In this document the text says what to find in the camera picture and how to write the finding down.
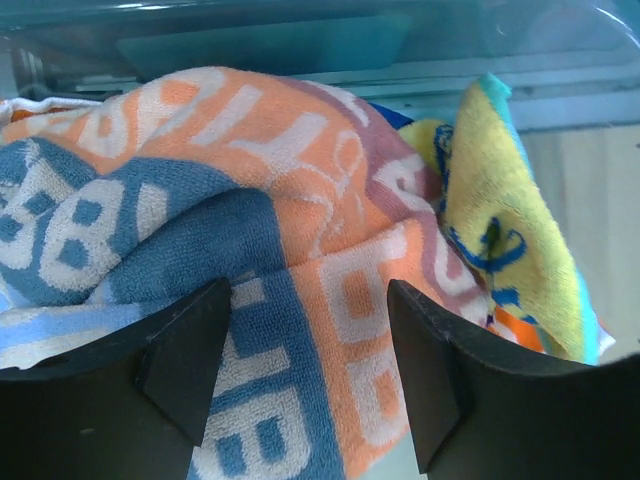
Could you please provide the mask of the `patterned light blue towel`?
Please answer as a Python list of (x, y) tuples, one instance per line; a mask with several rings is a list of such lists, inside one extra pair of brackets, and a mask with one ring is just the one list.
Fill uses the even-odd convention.
[(359, 477), (408, 429), (389, 281), (486, 315), (434, 170), (345, 90), (205, 67), (101, 104), (3, 108), (3, 366), (231, 282), (193, 479)]

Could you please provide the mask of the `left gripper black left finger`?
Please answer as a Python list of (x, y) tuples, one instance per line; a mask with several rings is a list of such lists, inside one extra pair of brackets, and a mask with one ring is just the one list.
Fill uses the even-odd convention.
[(31, 368), (1, 372), (5, 479), (183, 479), (230, 322), (220, 279)]

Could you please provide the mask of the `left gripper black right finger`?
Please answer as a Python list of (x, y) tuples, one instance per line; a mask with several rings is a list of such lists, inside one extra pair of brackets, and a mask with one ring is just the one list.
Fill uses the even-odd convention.
[(635, 479), (639, 358), (538, 353), (407, 282), (388, 311), (419, 471), (431, 479)]

